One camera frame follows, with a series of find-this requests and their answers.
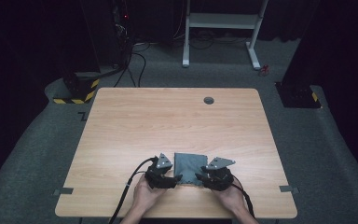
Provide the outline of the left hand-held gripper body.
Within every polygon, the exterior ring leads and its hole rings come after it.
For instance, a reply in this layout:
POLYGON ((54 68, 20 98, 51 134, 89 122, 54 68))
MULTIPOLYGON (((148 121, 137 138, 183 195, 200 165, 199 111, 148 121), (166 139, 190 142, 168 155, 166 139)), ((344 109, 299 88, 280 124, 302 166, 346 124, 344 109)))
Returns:
POLYGON ((151 189, 164 189, 165 184, 172 183, 165 175, 172 168, 172 162, 163 154, 152 159, 152 164, 145 173, 145 179, 151 189))

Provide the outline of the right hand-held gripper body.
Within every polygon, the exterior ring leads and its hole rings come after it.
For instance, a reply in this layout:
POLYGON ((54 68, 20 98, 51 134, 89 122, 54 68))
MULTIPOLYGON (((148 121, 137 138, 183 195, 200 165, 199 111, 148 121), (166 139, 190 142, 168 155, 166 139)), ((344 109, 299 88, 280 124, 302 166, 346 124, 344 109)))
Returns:
POLYGON ((235 164, 234 160, 215 157, 209 164, 202 167, 206 174, 202 183, 205 188, 217 191, 228 189, 234 181, 233 174, 228 166, 235 164))

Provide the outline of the grey cloth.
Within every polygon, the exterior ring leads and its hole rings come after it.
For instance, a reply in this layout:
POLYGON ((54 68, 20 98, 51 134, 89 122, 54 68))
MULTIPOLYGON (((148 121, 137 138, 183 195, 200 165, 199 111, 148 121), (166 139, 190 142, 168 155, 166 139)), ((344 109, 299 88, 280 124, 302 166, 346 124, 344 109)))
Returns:
POLYGON ((174 175, 183 175, 179 185, 194 185, 198 180, 195 174, 204 174, 202 166, 207 165, 207 157, 200 154, 175 153, 174 175))

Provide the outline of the person's left hand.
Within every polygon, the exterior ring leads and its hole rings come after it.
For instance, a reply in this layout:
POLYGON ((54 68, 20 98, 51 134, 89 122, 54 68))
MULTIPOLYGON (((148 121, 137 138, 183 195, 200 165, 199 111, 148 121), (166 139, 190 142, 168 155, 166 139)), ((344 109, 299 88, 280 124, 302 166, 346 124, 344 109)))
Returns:
POLYGON ((150 210, 166 192, 167 189, 152 189, 145 179, 145 176, 142 175, 134 188, 132 207, 136 212, 142 212, 144 214, 150 210))

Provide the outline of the person's right hand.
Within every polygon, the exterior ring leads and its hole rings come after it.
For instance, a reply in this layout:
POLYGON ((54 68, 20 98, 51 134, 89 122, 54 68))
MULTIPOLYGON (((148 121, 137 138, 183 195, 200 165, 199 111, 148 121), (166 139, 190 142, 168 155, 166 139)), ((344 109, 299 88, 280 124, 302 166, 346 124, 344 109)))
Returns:
POLYGON ((235 217, 240 217, 246 214, 247 209, 238 180, 234 180, 232 185, 225 190, 213 190, 213 194, 235 217))

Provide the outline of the black stand base yellow mark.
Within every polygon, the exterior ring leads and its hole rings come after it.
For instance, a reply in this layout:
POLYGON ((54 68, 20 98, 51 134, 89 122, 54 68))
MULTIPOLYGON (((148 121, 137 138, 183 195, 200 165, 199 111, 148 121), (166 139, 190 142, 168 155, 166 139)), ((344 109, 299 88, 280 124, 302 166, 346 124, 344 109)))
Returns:
POLYGON ((275 87, 280 95, 282 104, 288 108, 321 108, 322 105, 316 93, 310 88, 276 82, 275 87))

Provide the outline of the black yellow striped stand base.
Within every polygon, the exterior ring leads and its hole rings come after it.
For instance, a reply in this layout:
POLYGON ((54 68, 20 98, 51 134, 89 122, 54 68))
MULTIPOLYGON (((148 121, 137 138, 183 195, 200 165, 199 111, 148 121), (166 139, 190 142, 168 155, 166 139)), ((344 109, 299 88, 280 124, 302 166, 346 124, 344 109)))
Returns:
POLYGON ((87 104, 95 94, 100 79, 95 77, 78 77, 71 74, 62 78, 63 86, 66 88, 65 96, 53 97, 55 104, 87 104))

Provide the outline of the dark equipment rack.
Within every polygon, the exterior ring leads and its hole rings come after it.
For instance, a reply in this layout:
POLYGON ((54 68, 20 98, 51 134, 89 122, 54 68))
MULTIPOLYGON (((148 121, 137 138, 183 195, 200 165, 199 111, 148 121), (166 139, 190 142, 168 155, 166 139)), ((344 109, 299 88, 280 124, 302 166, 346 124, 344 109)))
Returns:
POLYGON ((109 2, 118 47, 117 67, 124 69, 130 61, 134 38, 128 0, 109 0, 109 2))

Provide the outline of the white metal desk frame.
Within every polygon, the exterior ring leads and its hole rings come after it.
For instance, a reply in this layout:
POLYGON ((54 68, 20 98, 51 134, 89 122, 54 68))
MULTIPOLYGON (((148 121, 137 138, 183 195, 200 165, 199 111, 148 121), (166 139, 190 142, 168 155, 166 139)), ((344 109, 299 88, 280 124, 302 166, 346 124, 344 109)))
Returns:
POLYGON ((261 0, 261 7, 256 14, 217 14, 217 13, 194 13, 191 11, 191 0, 186 0, 186 26, 185 42, 183 48, 182 66, 190 65, 189 36, 191 28, 216 28, 216 29, 239 29, 252 30, 252 38, 245 43, 254 70, 260 70, 262 66, 255 53, 257 40, 265 11, 269 0, 261 0))

